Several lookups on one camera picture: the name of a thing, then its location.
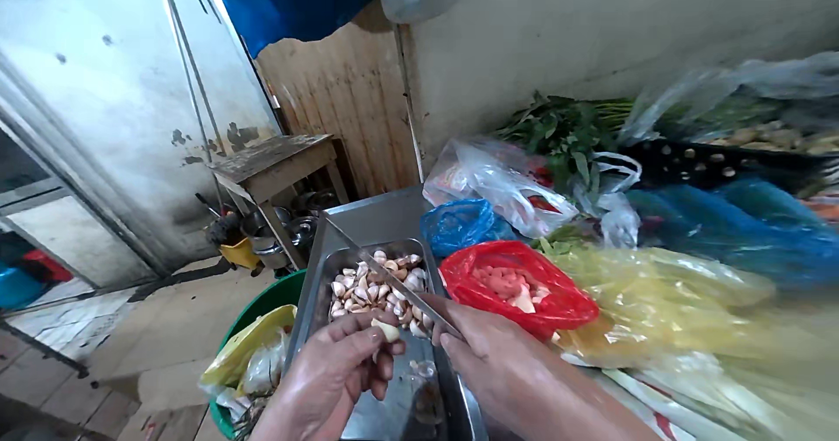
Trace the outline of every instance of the metal tray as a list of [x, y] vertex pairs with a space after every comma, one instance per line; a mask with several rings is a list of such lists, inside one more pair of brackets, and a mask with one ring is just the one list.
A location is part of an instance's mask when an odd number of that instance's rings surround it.
[[[431, 253], [426, 252], [423, 243], [408, 239], [372, 244], [363, 246], [363, 249], [369, 253], [383, 250], [389, 257], [401, 257], [410, 253], [422, 256], [421, 266], [430, 277], [426, 281], [428, 292], [445, 293], [437, 266], [433, 260], [429, 260]], [[304, 292], [312, 292], [310, 296], [315, 302], [310, 307], [309, 324], [306, 324], [306, 321], [300, 322], [302, 323], [300, 324], [302, 331], [299, 335], [300, 339], [309, 339], [315, 331], [327, 325], [331, 304], [330, 283], [335, 275], [341, 273], [342, 269], [355, 268], [359, 261], [358, 256], [350, 249], [343, 249], [329, 254], [316, 266], [314, 269], [316, 275], [312, 280], [314, 285], [311, 285], [309, 289], [304, 289]], [[407, 348], [404, 355], [394, 358], [393, 380], [388, 384], [388, 394], [384, 402], [379, 402], [369, 392], [363, 394], [350, 416], [341, 439], [367, 441], [475, 439], [475, 433], [483, 430], [477, 403], [471, 393], [464, 392], [465, 387], [451, 369], [446, 353], [439, 348], [434, 348], [430, 340], [418, 339], [409, 331], [402, 330], [401, 333]], [[426, 382], [414, 374], [414, 369], [409, 366], [410, 361], [434, 361], [436, 376]], [[439, 410], [442, 417], [438, 424], [429, 424], [427, 419], [421, 422], [416, 416], [415, 406], [420, 399], [419, 392], [440, 394], [436, 398], [438, 403], [442, 404]]]

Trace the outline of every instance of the yellow plastic bag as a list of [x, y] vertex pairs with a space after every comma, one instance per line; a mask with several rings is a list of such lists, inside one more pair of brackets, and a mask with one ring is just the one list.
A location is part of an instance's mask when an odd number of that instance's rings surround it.
[[227, 341], [210, 367], [201, 375], [198, 385], [211, 395], [214, 395], [214, 387], [237, 387], [253, 353], [259, 347], [274, 341], [278, 328], [288, 329], [294, 326], [296, 316], [295, 305], [284, 305], [247, 325]]
[[601, 309], [594, 322], [558, 331], [554, 340], [590, 365], [639, 367], [687, 351], [759, 358], [789, 349], [771, 325], [742, 312], [774, 295], [762, 276], [659, 248], [552, 253], [543, 243], [543, 250]]

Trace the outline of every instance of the knife blade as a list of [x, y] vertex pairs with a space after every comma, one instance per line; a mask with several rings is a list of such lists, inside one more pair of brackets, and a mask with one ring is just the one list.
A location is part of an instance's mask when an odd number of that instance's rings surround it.
[[422, 297], [417, 295], [416, 292], [412, 291], [407, 286], [405, 286], [402, 283], [402, 281], [400, 281], [393, 274], [391, 274], [390, 271], [388, 269], [386, 269], [382, 264], [379, 264], [378, 261], [376, 261], [372, 257], [372, 255], [370, 255], [370, 253], [364, 251], [364, 249], [362, 249], [361, 246], [356, 244], [356, 242], [353, 241], [352, 238], [350, 238], [350, 236], [347, 233], [345, 233], [344, 230], [341, 229], [341, 227], [338, 226], [332, 220], [329, 212], [326, 212], [326, 211], [320, 212], [320, 216], [322, 218], [324, 218], [327, 222], [329, 222], [329, 224], [332, 226], [332, 228], [335, 229], [335, 231], [338, 232], [338, 236], [341, 237], [341, 239], [344, 241], [344, 243], [346, 243], [347, 246], [349, 246], [351, 250], [355, 251], [358, 254], [358, 257], [361, 260], [363, 260], [364, 262], [367, 263], [367, 266], [370, 268], [371, 271], [375, 271], [378, 275], [383, 275], [385, 282], [388, 285], [390, 285], [391, 288], [394, 288], [394, 289], [398, 290], [400, 293], [402, 293], [402, 295], [405, 296], [405, 299], [407, 299], [408, 302], [411, 305], [414, 305], [414, 307], [419, 308], [419, 310], [421, 312], [428, 315], [429, 318], [431, 318], [434, 321], [434, 324], [441, 325], [443, 327], [443, 330], [446, 333], [451, 334], [452, 336], [454, 336], [457, 339], [460, 339], [461, 341], [466, 341], [466, 339], [463, 338], [463, 335], [461, 334], [461, 332], [458, 331], [457, 328], [454, 327], [454, 325], [449, 323], [446, 320], [446, 318], [443, 318], [442, 315], [437, 313], [437, 311], [433, 307], [431, 307], [428, 303], [426, 303], [425, 300], [422, 299]]

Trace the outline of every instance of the white plastic bag hanging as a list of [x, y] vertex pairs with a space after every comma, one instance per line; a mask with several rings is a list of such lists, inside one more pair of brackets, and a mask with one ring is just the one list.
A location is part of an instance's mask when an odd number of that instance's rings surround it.
[[464, 198], [485, 198], [524, 236], [546, 236], [579, 211], [565, 197], [537, 183], [533, 171], [524, 170], [529, 161], [539, 159], [530, 160], [516, 146], [494, 139], [450, 139], [425, 181], [423, 197], [435, 207]]

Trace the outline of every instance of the white wall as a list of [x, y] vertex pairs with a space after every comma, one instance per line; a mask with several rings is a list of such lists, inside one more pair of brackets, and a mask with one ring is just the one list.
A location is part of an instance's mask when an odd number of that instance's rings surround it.
[[[208, 0], [175, 2], [226, 153], [231, 122], [275, 135], [253, 70]], [[164, 0], [0, 0], [0, 50], [59, 117], [76, 144], [67, 150], [98, 170], [83, 179], [166, 267], [215, 252], [201, 232], [210, 215], [193, 196], [215, 193]]]
[[839, 47], [839, 0], [460, 0], [410, 27], [424, 168], [446, 140], [495, 128], [532, 92], [634, 95], [685, 66]]

